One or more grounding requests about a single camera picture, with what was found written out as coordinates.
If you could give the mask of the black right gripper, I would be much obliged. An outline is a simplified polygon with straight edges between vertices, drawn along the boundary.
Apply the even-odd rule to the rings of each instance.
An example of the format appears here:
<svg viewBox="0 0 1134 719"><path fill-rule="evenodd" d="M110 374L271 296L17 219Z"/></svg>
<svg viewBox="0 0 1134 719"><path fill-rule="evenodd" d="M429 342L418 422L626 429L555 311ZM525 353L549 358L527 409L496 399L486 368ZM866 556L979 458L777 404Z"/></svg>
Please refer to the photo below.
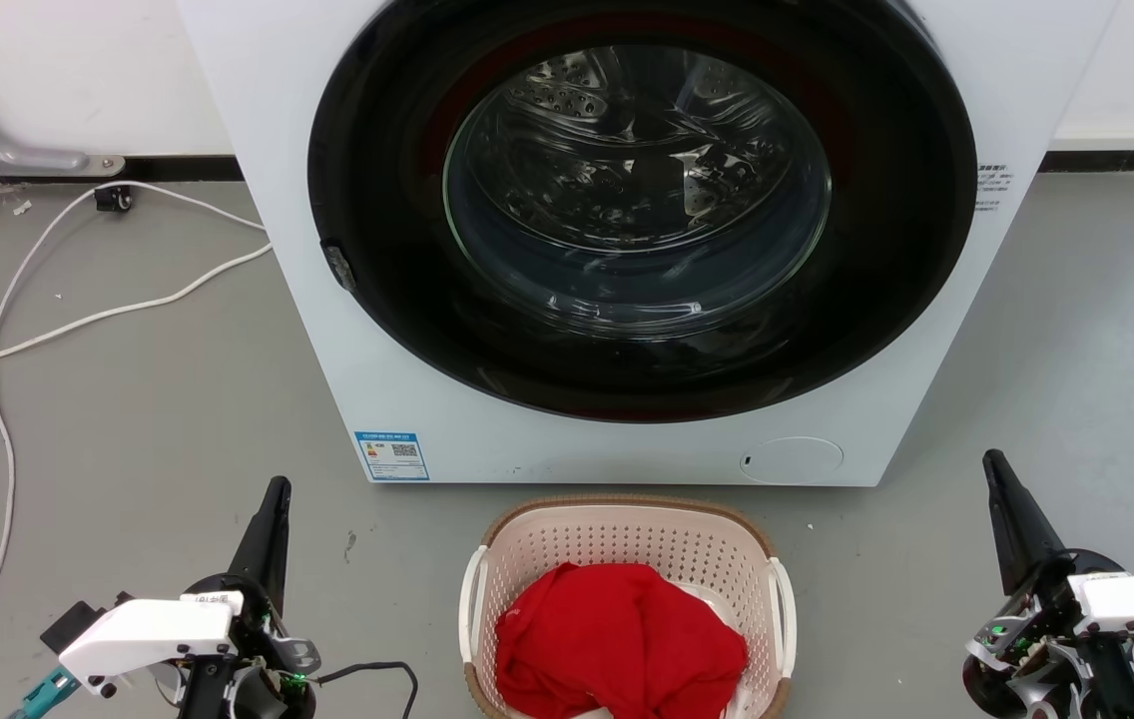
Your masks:
<svg viewBox="0 0 1134 719"><path fill-rule="evenodd" d="M1073 576L1120 567L1090 550L1065 550L1005 454L982 457L997 570L1006 604L968 642L962 683L991 718L1105 718L1098 678L1128 666L1127 631L1078 628Z"/></svg>

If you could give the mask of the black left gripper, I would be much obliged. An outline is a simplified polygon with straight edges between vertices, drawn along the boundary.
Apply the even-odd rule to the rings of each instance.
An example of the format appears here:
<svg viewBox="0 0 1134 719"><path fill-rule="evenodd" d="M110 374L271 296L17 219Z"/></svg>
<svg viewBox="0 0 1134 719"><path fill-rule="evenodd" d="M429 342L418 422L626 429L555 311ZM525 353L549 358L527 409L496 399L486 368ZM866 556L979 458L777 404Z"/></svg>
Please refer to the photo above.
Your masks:
<svg viewBox="0 0 1134 719"><path fill-rule="evenodd" d="M184 718L311 718L316 699L307 675L321 665L314 642L284 628L291 481L268 482L260 509L228 573L198 581L184 599L232 600L228 640L183 652Z"/></svg>

